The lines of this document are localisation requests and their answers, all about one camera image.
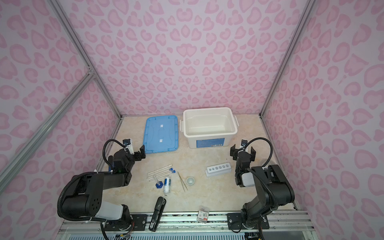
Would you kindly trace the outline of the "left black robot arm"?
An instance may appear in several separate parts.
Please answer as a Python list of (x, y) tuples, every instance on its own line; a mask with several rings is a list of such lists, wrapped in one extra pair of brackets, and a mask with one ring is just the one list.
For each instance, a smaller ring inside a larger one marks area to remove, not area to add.
[(146, 215), (131, 215), (127, 205), (104, 201), (103, 192), (128, 186), (135, 162), (145, 157), (145, 146), (134, 154), (128, 148), (121, 149), (109, 157), (112, 165), (109, 172), (86, 172), (73, 176), (59, 195), (59, 217), (72, 222), (104, 223), (106, 231), (143, 231)]

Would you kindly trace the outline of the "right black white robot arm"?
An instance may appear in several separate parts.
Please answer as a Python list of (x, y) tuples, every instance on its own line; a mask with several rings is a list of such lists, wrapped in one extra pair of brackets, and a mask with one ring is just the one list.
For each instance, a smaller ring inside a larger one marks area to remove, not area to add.
[(267, 167), (250, 167), (255, 160), (256, 151), (248, 153), (243, 149), (230, 148), (230, 156), (236, 161), (235, 182), (244, 188), (244, 176), (251, 177), (257, 196), (245, 203), (239, 213), (227, 214), (228, 228), (234, 233), (241, 230), (269, 229), (267, 215), (276, 211), (278, 207), (295, 201), (294, 190), (278, 165)]

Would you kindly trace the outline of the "clear round petri dish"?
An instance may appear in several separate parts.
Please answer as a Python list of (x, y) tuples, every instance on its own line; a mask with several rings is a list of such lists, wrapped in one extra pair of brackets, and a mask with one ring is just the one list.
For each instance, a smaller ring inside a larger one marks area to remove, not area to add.
[(273, 160), (267, 160), (267, 159), (263, 159), (260, 161), (260, 165), (262, 168), (267, 168), (268, 166), (271, 166), (271, 165), (277, 165), (276, 162), (274, 162)]

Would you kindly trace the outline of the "blue plastic bin lid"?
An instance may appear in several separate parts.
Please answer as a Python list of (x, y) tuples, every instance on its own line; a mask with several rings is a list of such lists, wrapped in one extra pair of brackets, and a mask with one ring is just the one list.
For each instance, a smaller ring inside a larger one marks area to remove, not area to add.
[(146, 121), (143, 145), (146, 154), (174, 152), (179, 147), (178, 117), (150, 117)]

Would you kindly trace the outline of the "white test tube rack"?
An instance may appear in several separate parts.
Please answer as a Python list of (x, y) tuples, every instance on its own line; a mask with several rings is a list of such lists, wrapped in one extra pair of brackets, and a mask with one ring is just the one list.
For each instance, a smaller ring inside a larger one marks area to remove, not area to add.
[(232, 171), (232, 167), (230, 163), (222, 163), (214, 166), (207, 167), (205, 172), (207, 177), (214, 177), (223, 174), (230, 173)]

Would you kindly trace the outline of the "blue base glass funnel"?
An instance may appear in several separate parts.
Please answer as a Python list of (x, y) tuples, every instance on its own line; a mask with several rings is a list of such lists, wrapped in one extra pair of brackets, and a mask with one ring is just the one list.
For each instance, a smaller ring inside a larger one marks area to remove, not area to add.
[(156, 188), (157, 189), (161, 189), (164, 186), (164, 183), (161, 180), (161, 177), (153, 176), (153, 180), (156, 181)]

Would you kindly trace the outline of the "white plastic storage bin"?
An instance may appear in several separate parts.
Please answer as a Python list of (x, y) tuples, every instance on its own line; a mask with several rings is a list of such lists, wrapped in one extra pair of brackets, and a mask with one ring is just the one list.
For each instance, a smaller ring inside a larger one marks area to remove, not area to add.
[(183, 112), (180, 131), (191, 149), (226, 147), (238, 133), (239, 122), (228, 107)]

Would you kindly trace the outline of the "white blue small bottle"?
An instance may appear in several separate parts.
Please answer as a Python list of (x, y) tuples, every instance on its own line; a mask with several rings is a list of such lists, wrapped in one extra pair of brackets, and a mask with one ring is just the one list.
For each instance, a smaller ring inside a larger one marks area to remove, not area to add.
[(167, 195), (171, 192), (171, 178), (166, 177), (164, 180), (164, 194)]

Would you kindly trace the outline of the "metal tweezers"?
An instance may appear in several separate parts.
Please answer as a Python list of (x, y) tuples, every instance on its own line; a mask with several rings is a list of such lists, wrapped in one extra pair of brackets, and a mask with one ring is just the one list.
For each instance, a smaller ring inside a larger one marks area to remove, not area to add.
[(179, 172), (178, 172), (178, 176), (179, 176), (179, 179), (180, 179), (180, 181), (181, 181), (181, 185), (182, 185), (183, 191), (184, 191), (184, 192), (188, 191), (188, 188), (187, 188), (187, 186), (186, 186), (186, 184), (185, 184), (185, 182), (184, 182), (184, 180), (183, 180), (183, 178), (181, 177), (181, 175), (180, 175)]

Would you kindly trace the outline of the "small white ceramic bowl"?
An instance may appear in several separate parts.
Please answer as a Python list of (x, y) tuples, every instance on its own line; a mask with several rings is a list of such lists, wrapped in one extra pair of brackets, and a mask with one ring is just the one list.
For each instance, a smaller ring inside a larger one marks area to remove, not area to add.
[(193, 186), (195, 184), (195, 178), (188, 177), (187, 178), (187, 184), (188, 184), (188, 186)]

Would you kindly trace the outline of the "black stapler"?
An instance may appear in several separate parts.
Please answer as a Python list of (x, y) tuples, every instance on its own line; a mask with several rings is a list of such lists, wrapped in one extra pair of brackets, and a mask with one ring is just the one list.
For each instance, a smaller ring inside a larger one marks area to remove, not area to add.
[(150, 221), (149, 230), (155, 232), (160, 224), (160, 220), (167, 201), (164, 197), (158, 197), (154, 212)]

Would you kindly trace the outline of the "clear box red label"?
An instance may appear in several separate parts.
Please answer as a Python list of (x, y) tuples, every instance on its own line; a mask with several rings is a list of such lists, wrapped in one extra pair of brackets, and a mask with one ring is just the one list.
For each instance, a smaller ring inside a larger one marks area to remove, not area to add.
[(206, 224), (208, 222), (210, 209), (205, 206), (200, 206), (198, 214), (197, 214), (197, 221), (201, 224)]

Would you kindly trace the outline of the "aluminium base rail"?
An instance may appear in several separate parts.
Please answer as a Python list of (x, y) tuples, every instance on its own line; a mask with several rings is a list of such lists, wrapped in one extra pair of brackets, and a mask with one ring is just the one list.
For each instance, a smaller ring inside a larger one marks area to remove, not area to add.
[[(152, 213), (135, 213), (141, 223), (132, 232), (106, 231), (99, 223), (69, 222), (62, 224), (57, 240), (257, 240), (258, 228), (234, 229), (240, 219), (237, 212), (210, 212), (207, 223), (198, 222), (196, 212), (164, 212), (158, 229), (149, 230)], [(314, 225), (305, 211), (279, 210), (264, 220), (266, 240), (317, 240)]]

